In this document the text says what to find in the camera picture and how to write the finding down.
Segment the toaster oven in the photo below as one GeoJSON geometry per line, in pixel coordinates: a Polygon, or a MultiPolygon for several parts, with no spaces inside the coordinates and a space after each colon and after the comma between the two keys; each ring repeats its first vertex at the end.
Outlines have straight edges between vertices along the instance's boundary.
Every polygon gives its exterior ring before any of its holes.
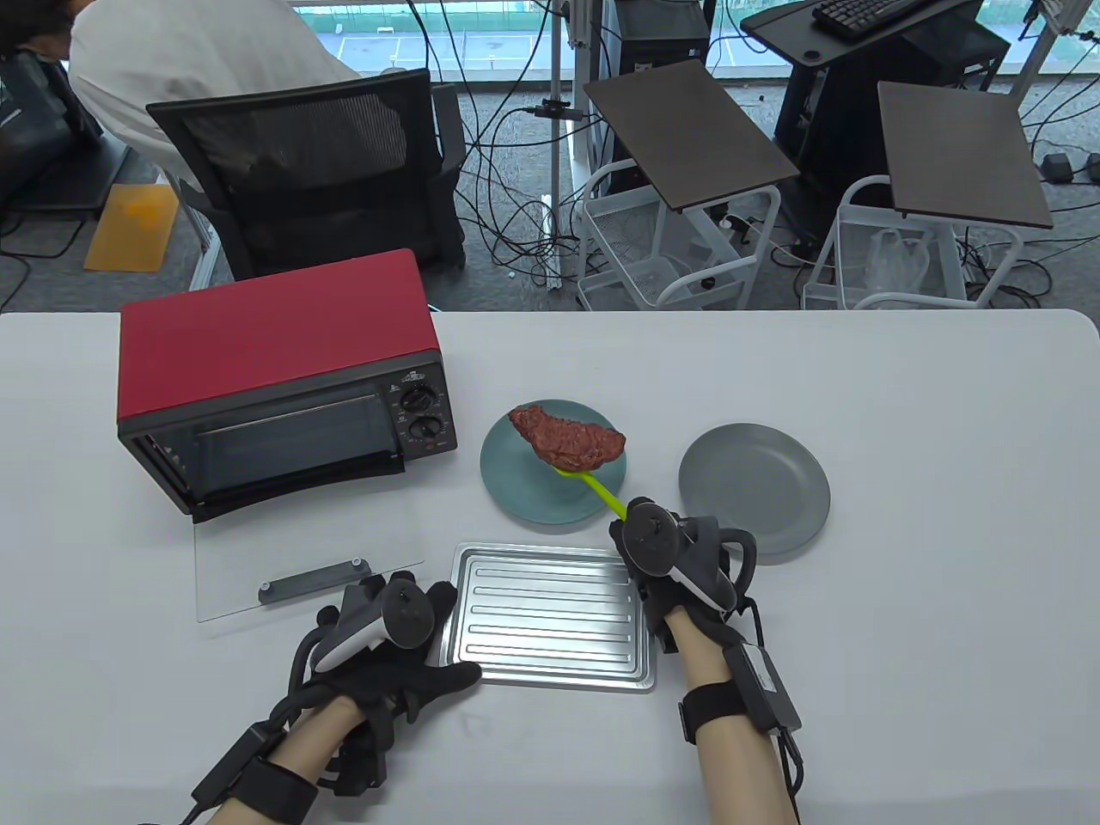
{"type": "Polygon", "coordinates": [[[196,522],[455,449],[414,254],[125,307],[118,428],[196,522]]]}

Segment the aluminum tray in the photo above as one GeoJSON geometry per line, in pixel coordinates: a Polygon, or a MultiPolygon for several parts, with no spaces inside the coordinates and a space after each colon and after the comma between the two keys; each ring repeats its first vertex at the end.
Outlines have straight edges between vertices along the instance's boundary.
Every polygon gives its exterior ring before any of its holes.
{"type": "Polygon", "coordinates": [[[652,640],[641,601],[608,550],[460,544],[443,664],[474,661],[491,682],[647,691],[652,640]]]}

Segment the orange mat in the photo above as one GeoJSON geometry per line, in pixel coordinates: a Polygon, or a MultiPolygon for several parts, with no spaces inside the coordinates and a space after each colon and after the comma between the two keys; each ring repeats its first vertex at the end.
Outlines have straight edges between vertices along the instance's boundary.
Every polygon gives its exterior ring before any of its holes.
{"type": "Polygon", "coordinates": [[[160,272],[179,201],[170,186],[116,184],[107,198],[85,270],[160,272]]]}

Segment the forearm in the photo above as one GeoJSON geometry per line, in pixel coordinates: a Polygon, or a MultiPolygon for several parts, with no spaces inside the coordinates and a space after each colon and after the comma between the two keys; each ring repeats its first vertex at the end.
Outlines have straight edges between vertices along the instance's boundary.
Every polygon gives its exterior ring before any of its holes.
{"type": "MultiPolygon", "coordinates": [[[[722,648],[692,624],[682,607],[666,622],[680,648],[689,690],[729,681],[722,648]]],[[[757,732],[747,716],[724,716],[701,725],[695,743],[712,825],[798,822],[771,739],[757,732]]]]}
{"type": "MultiPolygon", "coordinates": [[[[341,696],[301,722],[272,752],[267,761],[316,783],[340,744],[362,724],[364,716],[355,703],[341,696]]],[[[273,825],[238,800],[222,805],[209,825],[273,825]]]]}

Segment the teal plate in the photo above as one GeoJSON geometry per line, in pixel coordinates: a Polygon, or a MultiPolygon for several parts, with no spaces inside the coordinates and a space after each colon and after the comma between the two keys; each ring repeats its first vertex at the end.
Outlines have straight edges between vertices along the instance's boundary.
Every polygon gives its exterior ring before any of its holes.
{"type": "MultiPolygon", "coordinates": [[[[561,398],[519,404],[539,405],[552,416],[581,424],[598,424],[614,429],[610,421],[591,407],[561,398]]],[[[505,415],[493,425],[482,444],[482,482],[505,513],[537,525],[571,525],[604,512],[607,507],[588,485],[564,479],[535,454],[505,415]]],[[[593,473],[615,495],[626,479],[626,454],[593,473]]]]}

